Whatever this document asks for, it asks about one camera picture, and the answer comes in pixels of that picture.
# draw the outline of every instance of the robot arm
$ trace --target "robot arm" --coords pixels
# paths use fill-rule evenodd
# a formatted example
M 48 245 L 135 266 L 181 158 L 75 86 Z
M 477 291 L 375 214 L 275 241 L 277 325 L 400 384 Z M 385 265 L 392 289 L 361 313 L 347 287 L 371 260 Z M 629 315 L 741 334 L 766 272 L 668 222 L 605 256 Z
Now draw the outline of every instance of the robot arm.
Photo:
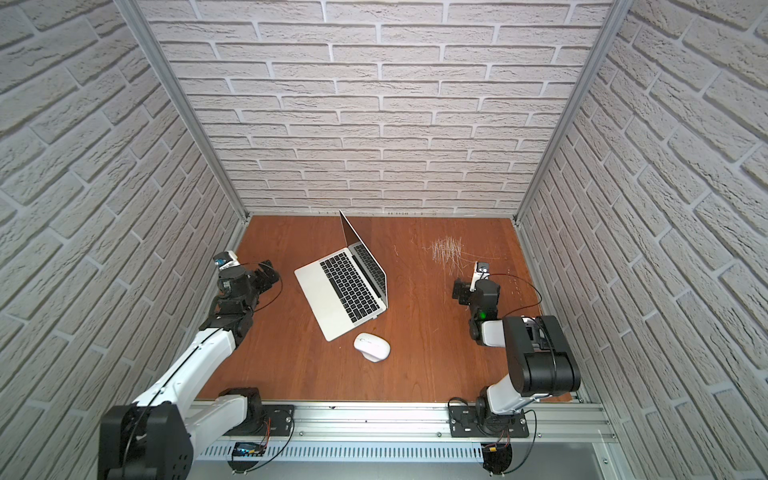
M 266 272 L 246 270 L 231 251 L 217 254 L 214 262 L 220 294 L 191 345 L 130 405 L 114 406 L 102 417 L 100 480 L 183 480 L 208 445 L 257 415 L 258 390 L 241 389 L 184 420 L 203 385 L 248 334 L 259 295 L 280 279 L 269 260 L 261 263 Z

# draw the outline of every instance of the wooden table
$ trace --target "wooden table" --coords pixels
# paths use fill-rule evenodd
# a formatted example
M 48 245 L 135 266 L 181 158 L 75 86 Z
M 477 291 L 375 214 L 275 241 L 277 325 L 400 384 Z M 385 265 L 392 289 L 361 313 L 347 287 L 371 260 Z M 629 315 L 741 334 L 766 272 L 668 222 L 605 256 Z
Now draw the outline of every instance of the wooden table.
M 468 281 L 476 260 L 493 273 L 530 281 L 510 220 L 354 217 L 350 222 L 387 273 L 389 309 L 332 342 L 320 332 L 293 271 L 345 246 L 338 217 L 254 217 L 237 249 L 240 262 L 272 260 L 282 274 L 280 297 L 253 316 L 247 338 L 200 392 L 216 398 L 231 387 L 258 387 L 264 399 L 445 402 L 474 401 L 507 374 L 504 349 L 469 338 L 468 307 L 451 298 L 457 276 Z M 463 244 L 458 266 L 433 259 L 435 242 Z M 535 304 L 535 291 L 508 276 L 499 311 Z M 276 284 L 260 298 L 266 305 Z M 521 315 L 539 315 L 537 306 Z M 392 346 L 380 363 L 364 359 L 353 341 L 373 333 Z

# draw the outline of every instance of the white mouse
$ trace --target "white mouse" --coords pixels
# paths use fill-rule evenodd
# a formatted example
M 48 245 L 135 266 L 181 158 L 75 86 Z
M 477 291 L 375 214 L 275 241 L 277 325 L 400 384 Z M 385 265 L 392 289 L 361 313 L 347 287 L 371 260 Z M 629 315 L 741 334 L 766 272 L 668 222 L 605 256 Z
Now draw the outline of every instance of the white mouse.
M 370 333 L 360 333 L 355 339 L 355 350 L 371 362 L 381 362 L 389 356 L 389 344 L 383 338 Z

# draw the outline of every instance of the silver laptop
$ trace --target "silver laptop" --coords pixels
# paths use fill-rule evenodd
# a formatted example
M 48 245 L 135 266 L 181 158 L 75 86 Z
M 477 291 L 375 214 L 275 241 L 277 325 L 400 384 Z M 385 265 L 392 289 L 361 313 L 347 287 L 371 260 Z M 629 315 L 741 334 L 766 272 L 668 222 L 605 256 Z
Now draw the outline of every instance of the silver laptop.
M 384 270 L 344 213 L 339 215 L 346 247 L 294 271 L 329 342 L 375 319 L 389 305 Z

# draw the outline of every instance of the white brick wall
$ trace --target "white brick wall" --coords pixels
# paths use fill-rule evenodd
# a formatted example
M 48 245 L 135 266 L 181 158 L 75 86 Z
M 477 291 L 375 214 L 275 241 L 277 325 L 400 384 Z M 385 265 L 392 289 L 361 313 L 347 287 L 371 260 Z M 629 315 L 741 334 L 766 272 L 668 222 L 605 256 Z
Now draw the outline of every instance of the white brick wall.
M 0 478 L 80 480 L 236 218 L 113 4 L 2 4 Z
M 482 216 L 515 212 L 610 3 L 141 2 L 250 212 Z
M 768 473 L 767 18 L 636 0 L 521 219 L 638 478 Z

